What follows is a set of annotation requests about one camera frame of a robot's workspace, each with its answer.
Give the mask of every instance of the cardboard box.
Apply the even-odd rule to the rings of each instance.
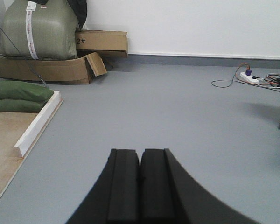
[[[127,57],[127,32],[82,30],[76,32],[77,53],[98,52],[102,57]]]
[[[45,81],[89,84],[93,75],[106,74],[106,68],[98,53],[65,61],[19,60],[0,56],[0,77],[39,81],[30,66]]]

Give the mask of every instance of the white strap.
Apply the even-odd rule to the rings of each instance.
[[[30,55],[33,59],[39,60],[33,43],[33,35],[32,35],[32,12],[36,9],[36,3],[29,1],[27,5],[27,13],[26,13],[26,35],[27,35],[27,42]]]

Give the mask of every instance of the black bag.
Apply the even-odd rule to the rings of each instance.
[[[45,5],[49,0],[28,0],[33,1],[41,5]],[[67,0],[70,7],[74,10],[74,13],[76,14],[76,17],[79,21],[79,26],[82,28],[82,26],[85,24],[86,17],[87,17],[87,0]]]
[[[48,0],[28,0],[28,1],[33,1],[41,5],[45,5],[48,2]]]

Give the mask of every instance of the white wooden border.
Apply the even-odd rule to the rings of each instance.
[[[32,121],[27,130],[15,144],[14,148],[18,150],[19,157],[23,157],[27,151],[35,145],[62,101],[63,100],[61,99],[60,91],[54,91],[54,94],[51,96],[50,100],[38,113],[36,118]]]

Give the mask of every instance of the baseboard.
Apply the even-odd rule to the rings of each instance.
[[[160,56],[160,55],[132,55],[128,58],[113,59],[115,63],[141,64],[170,64],[193,66],[223,66],[238,67],[245,62],[252,68],[279,69],[280,60],[277,59],[249,59],[249,58],[219,58],[219,57],[191,57],[191,56]]]

